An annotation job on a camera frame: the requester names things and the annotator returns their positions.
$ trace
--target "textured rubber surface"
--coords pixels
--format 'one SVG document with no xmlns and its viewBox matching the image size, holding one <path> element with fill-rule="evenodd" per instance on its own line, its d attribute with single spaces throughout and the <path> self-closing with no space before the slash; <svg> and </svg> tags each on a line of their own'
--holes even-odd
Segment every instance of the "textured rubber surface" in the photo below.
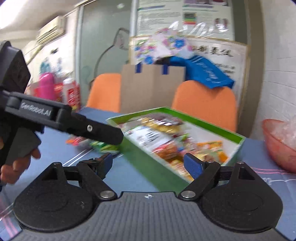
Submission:
<svg viewBox="0 0 296 241">
<path fill-rule="evenodd" d="M 172 192 L 124 192 L 103 202 L 80 226 L 60 233 L 23 230 L 13 241 L 274 241 L 285 240 L 271 229 L 241 234 L 211 223 L 196 203 L 181 201 Z"/>
</svg>

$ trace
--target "pink bottle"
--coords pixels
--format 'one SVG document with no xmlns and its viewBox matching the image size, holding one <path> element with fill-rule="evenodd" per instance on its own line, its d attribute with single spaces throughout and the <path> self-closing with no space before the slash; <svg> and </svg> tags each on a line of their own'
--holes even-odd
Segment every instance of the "pink bottle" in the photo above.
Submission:
<svg viewBox="0 0 296 241">
<path fill-rule="evenodd" d="M 56 100 L 54 93 L 54 75 L 52 73 L 44 73 L 39 77 L 40 98 L 48 100 Z"/>
</svg>

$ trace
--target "finger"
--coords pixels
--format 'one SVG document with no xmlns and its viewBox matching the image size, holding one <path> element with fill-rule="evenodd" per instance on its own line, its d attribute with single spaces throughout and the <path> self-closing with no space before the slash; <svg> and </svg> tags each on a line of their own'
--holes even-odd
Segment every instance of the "finger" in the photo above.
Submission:
<svg viewBox="0 0 296 241">
<path fill-rule="evenodd" d="M 31 156 L 29 155 L 29 156 L 15 160 L 12 164 L 12 168 L 14 171 L 23 173 L 26 169 L 29 168 L 30 164 L 31 164 Z"/>
<path fill-rule="evenodd" d="M 20 178 L 22 172 L 14 171 L 12 166 L 3 165 L 1 167 L 1 181 L 9 184 L 15 184 L 16 181 Z"/>
<path fill-rule="evenodd" d="M 32 157 L 34 157 L 35 159 L 40 159 L 41 158 L 41 153 L 39 151 L 39 149 L 34 149 L 32 152 Z"/>
<path fill-rule="evenodd" d="M 0 137 L 0 150 L 4 147 L 3 139 Z"/>
</svg>

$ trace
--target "chair backrest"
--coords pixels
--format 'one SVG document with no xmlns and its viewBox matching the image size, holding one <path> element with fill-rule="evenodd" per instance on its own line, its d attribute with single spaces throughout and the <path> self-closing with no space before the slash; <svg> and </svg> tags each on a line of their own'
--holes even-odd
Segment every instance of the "chair backrest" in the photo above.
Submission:
<svg viewBox="0 0 296 241">
<path fill-rule="evenodd" d="M 120 112 L 121 74 L 105 73 L 92 83 L 86 106 L 112 112 Z"/>
<path fill-rule="evenodd" d="M 236 132 L 237 105 L 228 87 L 209 89 L 197 81 L 185 81 L 176 90 L 172 108 Z"/>
</svg>

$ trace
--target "pink bowl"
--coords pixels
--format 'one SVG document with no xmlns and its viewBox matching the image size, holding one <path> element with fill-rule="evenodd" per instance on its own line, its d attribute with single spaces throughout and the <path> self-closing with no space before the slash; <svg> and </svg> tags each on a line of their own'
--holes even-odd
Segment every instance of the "pink bowl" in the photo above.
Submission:
<svg viewBox="0 0 296 241">
<path fill-rule="evenodd" d="M 265 144 L 271 158 L 283 169 L 296 173 L 296 150 L 278 140 L 271 132 L 282 123 L 280 120 L 266 119 L 262 122 Z"/>
</svg>

